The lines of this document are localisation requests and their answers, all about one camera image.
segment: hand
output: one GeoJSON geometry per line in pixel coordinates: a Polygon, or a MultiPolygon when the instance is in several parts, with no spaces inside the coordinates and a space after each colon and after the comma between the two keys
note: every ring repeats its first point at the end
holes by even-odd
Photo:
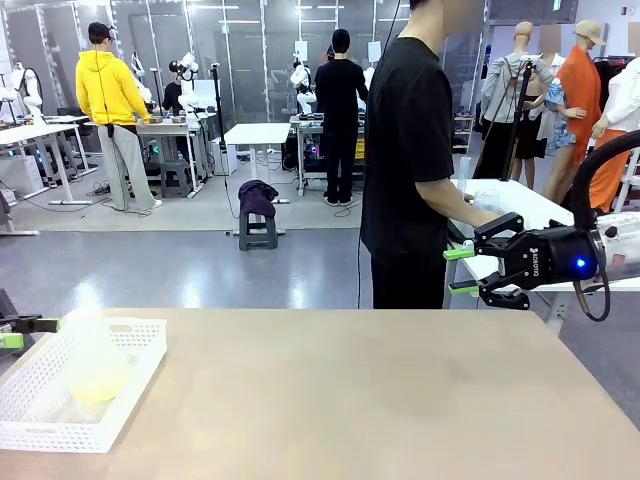
{"type": "Polygon", "coordinates": [[[602,117],[600,117],[600,120],[598,120],[598,122],[593,126],[591,137],[595,138],[596,140],[600,138],[610,124],[611,121],[609,120],[609,117],[603,114],[602,117]]]}
{"type": "Polygon", "coordinates": [[[587,116],[587,111],[578,107],[567,108],[564,111],[564,116],[567,118],[577,118],[578,120],[582,120],[587,116]]]}
{"type": "Polygon", "coordinates": [[[493,222],[495,219],[500,218],[500,215],[495,212],[489,212],[487,210],[479,210],[476,209],[476,221],[474,222],[474,227],[481,227],[482,225],[486,225],[489,222],[493,222]]]}

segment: yellow hoodie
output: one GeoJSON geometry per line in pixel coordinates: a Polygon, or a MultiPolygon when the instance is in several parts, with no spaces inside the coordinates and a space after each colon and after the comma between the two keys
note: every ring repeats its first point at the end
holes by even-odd
{"type": "Polygon", "coordinates": [[[80,52],[76,65],[78,103],[98,125],[133,125],[135,110],[142,119],[151,115],[138,92],[127,64],[111,52],[80,52]]]}

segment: person in yellow hoodie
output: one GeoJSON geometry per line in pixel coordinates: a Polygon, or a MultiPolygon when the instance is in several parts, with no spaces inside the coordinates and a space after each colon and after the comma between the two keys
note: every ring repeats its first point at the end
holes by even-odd
{"type": "Polygon", "coordinates": [[[81,52],[76,66],[76,96],[82,111],[98,125],[113,208],[129,209],[127,172],[138,210],[157,208],[162,201],[155,200],[149,190],[133,112],[146,122],[150,114],[129,67],[110,52],[113,37],[109,27],[98,22],[89,25],[89,41],[93,49],[81,52]]]}

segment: gray jacket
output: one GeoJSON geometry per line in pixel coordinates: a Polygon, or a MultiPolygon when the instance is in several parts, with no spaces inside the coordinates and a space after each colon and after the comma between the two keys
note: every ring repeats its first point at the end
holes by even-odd
{"type": "MultiPolygon", "coordinates": [[[[522,60],[528,53],[510,53],[493,62],[482,87],[481,114],[490,122],[513,123],[515,110],[524,81],[522,60]]],[[[553,75],[541,58],[532,60],[536,74],[546,86],[553,82],[553,75]]]]}

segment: beige tabletop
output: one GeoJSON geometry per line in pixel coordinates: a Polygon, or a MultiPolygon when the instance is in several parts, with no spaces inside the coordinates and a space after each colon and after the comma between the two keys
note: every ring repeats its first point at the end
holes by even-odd
{"type": "Polygon", "coordinates": [[[7,479],[640,478],[640,433],[532,313],[111,310],[168,351],[111,453],[7,479]]]}

